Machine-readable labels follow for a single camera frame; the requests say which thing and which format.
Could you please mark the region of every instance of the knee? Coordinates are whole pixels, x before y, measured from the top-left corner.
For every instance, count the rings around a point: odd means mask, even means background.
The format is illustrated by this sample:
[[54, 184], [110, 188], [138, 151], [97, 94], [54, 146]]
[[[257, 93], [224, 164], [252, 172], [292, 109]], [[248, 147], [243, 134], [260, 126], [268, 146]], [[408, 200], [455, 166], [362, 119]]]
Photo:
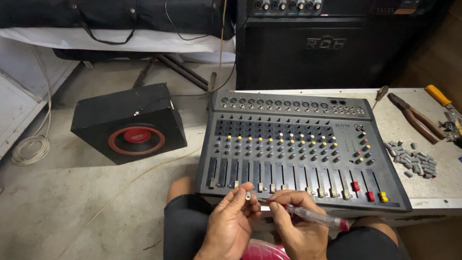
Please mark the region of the knee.
[[398, 237], [396, 236], [395, 231], [380, 218], [362, 217], [356, 220], [352, 225], [352, 227], [360, 227], [360, 226], [378, 229], [382, 231], [383, 233], [385, 233], [388, 237], [391, 238], [391, 240], [393, 240], [393, 242], [395, 242], [396, 245], [398, 245]]
[[195, 182], [191, 177], [182, 177], [173, 181], [167, 193], [167, 203], [183, 194], [193, 194], [194, 186]]

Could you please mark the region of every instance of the mixing console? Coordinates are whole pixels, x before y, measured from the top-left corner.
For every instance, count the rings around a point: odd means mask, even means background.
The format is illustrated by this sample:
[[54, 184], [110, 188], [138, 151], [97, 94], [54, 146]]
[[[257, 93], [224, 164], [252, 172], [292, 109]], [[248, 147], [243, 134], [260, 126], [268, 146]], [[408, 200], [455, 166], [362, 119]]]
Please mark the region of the mixing console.
[[290, 189], [328, 206], [412, 210], [365, 99], [215, 92], [196, 192], [244, 182], [258, 198]]

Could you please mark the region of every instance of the concrete floor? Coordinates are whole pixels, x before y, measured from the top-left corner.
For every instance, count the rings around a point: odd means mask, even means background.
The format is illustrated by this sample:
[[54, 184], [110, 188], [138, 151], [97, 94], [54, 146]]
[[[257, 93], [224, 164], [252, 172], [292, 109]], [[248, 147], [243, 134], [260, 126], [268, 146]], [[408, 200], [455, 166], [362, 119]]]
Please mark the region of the concrete floor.
[[[200, 151], [143, 175], [79, 232], [138, 175], [201, 147], [207, 98], [174, 99], [185, 127], [186, 148], [121, 166], [70, 132], [77, 100], [130, 89], [145, 63], [97, 63], [93, 70], [79, 65], [53, 96], [50, 153], [27, 167], [13, 165], [11, 151], [0, 161], [0, 185], [5, 188], [0, 195], [0, 259], [162, 259], [163, 207], [169, 184], [195, 176]], [[207, 80], [218, 71], [217, 65], [190, 63], [189, 67]], [[220, 82], [231, 68], [232, 64], [223, 65]], [[203, 93], [156, 62], [145, 85], [160, 82], [167, 82], [171, 94]], [[225, 88], [230, 86], [235, 86], [235, 75]], [[36, 129], [43, 116], [24, 136]]]

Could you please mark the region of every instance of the hand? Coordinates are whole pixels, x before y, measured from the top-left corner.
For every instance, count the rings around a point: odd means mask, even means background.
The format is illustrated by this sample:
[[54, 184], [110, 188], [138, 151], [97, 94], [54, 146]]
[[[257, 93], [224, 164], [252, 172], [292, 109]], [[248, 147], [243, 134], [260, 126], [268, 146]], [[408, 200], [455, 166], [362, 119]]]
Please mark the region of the hand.
[[292, 222], [291, 216], [282, 204], [292, 204], [326, 214], [316, 206], [307, 192], [280, 190], [268, 198], [274, 224], [282, 239], [287, 255], [292, 260], [325, 260], [329, 228], [321, 224], [304, 221]]
[[255, 194], [245, 200], [254, 188], [246, 182], [230, 191], [217, 205], [208, 220], [207, 234], [194, 260], [239, 260], [250, 241], [251, 225], [261, 217]]

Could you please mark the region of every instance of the subwoofer box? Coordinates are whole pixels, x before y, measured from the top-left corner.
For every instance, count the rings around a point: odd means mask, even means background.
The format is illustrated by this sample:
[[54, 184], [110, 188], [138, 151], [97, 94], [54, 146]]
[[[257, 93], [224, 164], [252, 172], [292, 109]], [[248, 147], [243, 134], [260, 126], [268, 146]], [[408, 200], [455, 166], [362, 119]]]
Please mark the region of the subwoofer box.
[[71, 132], [116, 164], [186, 147], [183, 123], [169, 96], [160, 83], [79, 100]]

